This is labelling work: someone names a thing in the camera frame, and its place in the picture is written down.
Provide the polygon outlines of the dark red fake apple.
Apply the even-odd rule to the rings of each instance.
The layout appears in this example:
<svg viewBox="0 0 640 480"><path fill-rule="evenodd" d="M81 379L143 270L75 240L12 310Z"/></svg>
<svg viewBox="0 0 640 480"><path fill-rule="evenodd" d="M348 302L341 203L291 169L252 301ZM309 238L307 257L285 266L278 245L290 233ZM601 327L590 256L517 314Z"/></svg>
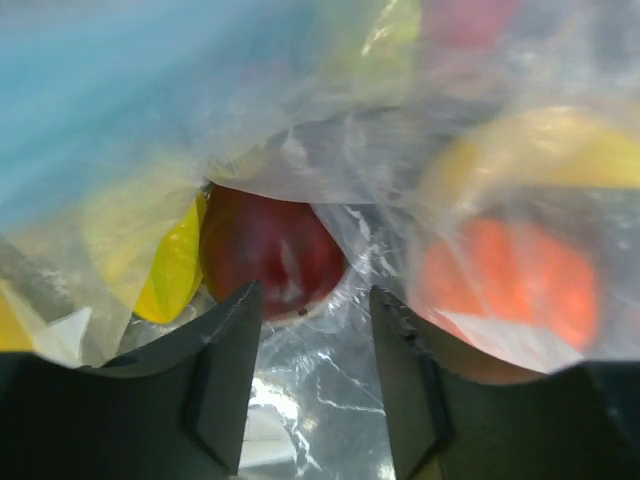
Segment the dark red fake apple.
<svg viewBox="0 0 640 480"><path fill-rule="evenodd" d="M257 281L266 322L308 313L348 269L342 249L309 204L221 185L210 191L199 247L211 297L222 303Z"/></svg>

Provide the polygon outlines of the blue zip fruit bag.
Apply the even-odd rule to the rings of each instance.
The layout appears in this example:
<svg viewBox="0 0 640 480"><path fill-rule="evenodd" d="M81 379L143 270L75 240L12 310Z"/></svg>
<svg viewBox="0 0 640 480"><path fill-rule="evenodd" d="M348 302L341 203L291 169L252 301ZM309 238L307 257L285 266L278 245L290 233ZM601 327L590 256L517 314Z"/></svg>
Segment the blue zip fruit bag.
<svg viewBox="0 0 640 480"><path fill-rule="evenodd" d="M99 368L222 304L133 311L214 185L307 203L348 269L263 315L229 479L400 479L370 291L445 331L407 299L412 194L455 136L560 105L639 113L637 2L5 1L1 357Z"/></svg>

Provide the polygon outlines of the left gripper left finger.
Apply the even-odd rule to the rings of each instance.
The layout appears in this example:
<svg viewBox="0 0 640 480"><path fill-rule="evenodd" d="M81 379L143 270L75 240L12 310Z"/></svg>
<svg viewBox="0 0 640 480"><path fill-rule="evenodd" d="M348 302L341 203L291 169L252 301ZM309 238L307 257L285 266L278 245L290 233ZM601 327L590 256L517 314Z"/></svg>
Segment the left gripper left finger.
<svg viewBox="0 0 640 480"><path fill-rule="evenodd" d="M234 477L262 319L251 283L99 368L3 354L2 477Z"/></svg>

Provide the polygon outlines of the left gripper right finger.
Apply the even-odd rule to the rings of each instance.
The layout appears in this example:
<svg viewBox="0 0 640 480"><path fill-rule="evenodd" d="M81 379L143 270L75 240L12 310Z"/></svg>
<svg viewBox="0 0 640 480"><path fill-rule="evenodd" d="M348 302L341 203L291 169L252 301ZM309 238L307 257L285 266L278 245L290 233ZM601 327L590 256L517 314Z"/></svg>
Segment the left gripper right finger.
<svg viewBox="0 0 640 480"><path fill-rule="evenodd" d="M552 374L488 355L373 287L371 327L400 479L635 479L639 366Z"/></svg>

